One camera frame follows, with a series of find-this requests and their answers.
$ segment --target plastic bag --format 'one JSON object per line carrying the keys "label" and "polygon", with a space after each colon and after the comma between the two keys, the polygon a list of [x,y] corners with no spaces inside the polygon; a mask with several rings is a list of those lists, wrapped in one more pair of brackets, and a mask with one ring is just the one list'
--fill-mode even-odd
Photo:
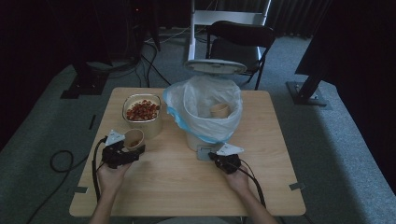
{"label": "plastic bag", "polygon": [[[199,75],[175,83],[163,91],[163,99],[182,130],[210,144],[227,142],[242,116],[241,90],[222,77]],[[229,105],[230,116],[210,118],[210,107],[221,103]]]}

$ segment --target human hand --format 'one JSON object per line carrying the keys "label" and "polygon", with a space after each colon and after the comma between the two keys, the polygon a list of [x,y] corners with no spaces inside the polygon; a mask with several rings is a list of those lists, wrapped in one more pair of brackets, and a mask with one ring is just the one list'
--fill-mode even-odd
{"label": "human hand", "polygon": [[[245,172],[248,172],[248,169],[244,165],[241,165],[239,168]],[[231,189],[236,193],[243,195],[246,192],[250,191],[250,188],[248,186],[248,176],[242,171],[237,170],[230,175],[227,175],[225,173],[224,175]]]}
{"label": "human hand", "polygon": [[132,163],[124,164],[117,169],[108,167],[104,163],[97,171],[100,189],[103,192],[117,193],[122,186],[126,171]]}

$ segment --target white object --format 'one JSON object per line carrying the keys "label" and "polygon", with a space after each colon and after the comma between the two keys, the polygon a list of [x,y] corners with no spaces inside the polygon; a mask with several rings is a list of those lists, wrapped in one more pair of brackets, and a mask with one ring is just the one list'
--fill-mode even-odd
{"label": "white object", "polygon": [[113,145],[124,139],[125,139],[125,135],[117,133],[114,130],[111,130],[106,140],[106,146]]}
{"label": "white object", "polygon": [[234,75],[244,73],[247,70],[247,67],[241,63],[220,59],[188,60],[184,63],[184,66],[193,71],[210,75]]}
{"label": "white object", "polygon": [[219,156],[230,156],[233,154],[239,154],[244,152],[245,150],[241,147],[236,147],[233,146],[231,144],[224,144],[224,146],[222,146],[217,152],[216,154],[218,154]]}

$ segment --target chair leg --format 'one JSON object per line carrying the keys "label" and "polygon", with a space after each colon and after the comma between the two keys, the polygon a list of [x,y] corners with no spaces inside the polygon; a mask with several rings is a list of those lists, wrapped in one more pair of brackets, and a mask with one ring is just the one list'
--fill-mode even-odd
{"label": "chair leg", "polygon": [[251,75],[251,76],[248,78],[248,80],[247,80],[247,83],[249,83],[249,82],[250,82],[250,80],[251,80],[253,77],[254,77],[254,74],[253,74],[253,75]]}
{"label": "chair leg", "polygon": [[260,81],[262,80],[262,69],[263,68],[264,68],[264,66],[260,67],[260,72],[259,72],[259,75],[257,76],[256,87],[254,88],[255,91],[259,88]]}

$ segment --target black curtain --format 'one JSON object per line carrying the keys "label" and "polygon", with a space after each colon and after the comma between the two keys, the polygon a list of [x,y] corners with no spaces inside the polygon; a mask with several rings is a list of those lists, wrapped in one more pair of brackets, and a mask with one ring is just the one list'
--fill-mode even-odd
{"label": "black curtain", "polygon": [[333,0],[296,70],[296,74],[321,76],[337,88],[394,192],[395,8],[393,0]]}
{"label": "black curtain", "polygon": [[276,35],[312,37],[332,0],[273,0],[266,25]]}

